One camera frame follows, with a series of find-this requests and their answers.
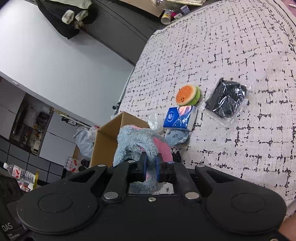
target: open cardboard box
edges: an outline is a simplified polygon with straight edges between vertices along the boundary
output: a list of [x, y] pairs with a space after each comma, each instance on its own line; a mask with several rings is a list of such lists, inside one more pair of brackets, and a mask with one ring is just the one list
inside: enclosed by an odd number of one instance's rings
[[120, 128], [126, 125], [149, 128], [147, 122], [127, 112], [121, 112], [113, 120], [98, 129], [90, 167], [98, 164], [113, 166], [113, 158], [118, 146], [117, 136]]

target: white panel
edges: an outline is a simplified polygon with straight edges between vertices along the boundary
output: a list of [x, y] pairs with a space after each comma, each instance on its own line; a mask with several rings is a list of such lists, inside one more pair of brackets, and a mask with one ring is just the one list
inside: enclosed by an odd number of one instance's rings
[[62, 121], [62, 117], [56, 112], [53, 114], [50, 120], [47, 131], [58, 137], [75, 143], [73, 135], [76, 133], [76, 127]]
[[25, 94], [24, 91], [5, 79], [0, 82], [0, 105], [15, 114], [17, 114]]
[[9, 139], [16, 114], [0, 106], [0, 135]]
[[76, 144], [46, 132], [39, 156], [59, 165], [73, 156]]
[[0, 9], [0, 29], [2, 75], [93, 123], [110, 120], [130, 63], [83, 31], [66, 39], [24, 0]]

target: white cabinet door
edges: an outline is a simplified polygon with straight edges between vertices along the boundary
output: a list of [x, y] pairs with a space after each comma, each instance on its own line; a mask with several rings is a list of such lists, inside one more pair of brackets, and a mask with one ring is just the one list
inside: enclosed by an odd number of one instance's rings
[[75, 143], [73, 136], [76, 133], [76, 127], [62, 121], [62, 117], [56, 112], [54, 112], [50, 120], [47, 131], [58, 137]]
[[5, 79], [0, 82], [0, 105], [17, 114], [26, 92]]
[[73, 156], [76, 144], [46, 132], [39, 157], [64, 165], [65, 160]]
[[0, 106], [0, 135], [9, 139], [16, 114]]

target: orange round plush toy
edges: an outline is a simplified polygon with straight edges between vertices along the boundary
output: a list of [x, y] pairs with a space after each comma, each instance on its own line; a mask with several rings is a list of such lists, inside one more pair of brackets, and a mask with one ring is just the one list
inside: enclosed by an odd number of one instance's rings
[[183, 86], [177, 93], [177, 105], [195, 105], [200, 98], [200, 89], [192, 85]]

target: silver rivet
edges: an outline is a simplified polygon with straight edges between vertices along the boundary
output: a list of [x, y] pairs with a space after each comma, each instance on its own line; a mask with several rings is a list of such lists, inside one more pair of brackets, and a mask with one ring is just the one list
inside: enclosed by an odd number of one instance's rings
[[150, 198], [148, 198], [148, 201], [155, 202], [156, 201], [156, 198], [155, 197], [150, 197]]
[[104, 194], [104, 197], [105, 197], [106, 199], [115, 199], [115, 198], [118, 197], [118, 193], [117, 193], [117, 192], [106, 192], [106, 193]]
[[191, 199], [197, 199], [197, 198], [199, 198], [200, 195], [197, 192], [188, 192], [188, 193], [185, 194], [185, 197], [187, 199], [190, 199], [191, 200]]

